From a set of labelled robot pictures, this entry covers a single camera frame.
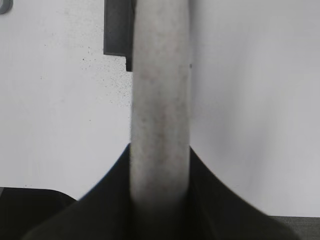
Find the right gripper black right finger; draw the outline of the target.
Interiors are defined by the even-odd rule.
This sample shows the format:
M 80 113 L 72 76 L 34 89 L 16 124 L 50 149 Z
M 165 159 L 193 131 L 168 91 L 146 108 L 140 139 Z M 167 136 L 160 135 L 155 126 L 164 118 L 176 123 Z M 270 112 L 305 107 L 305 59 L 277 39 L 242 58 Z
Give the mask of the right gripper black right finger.
M 187 239 L 298 240 L 299 236 L 236 195 L 191 149 Z

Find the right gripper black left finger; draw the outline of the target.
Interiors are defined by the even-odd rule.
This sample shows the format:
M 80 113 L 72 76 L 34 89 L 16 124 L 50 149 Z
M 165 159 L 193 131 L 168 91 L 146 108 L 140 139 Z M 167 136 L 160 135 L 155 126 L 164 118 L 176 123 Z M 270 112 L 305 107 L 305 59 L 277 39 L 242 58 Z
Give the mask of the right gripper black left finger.
M 30 230 L 25 240 L 131 240 L 130 146 L 80 200 Z

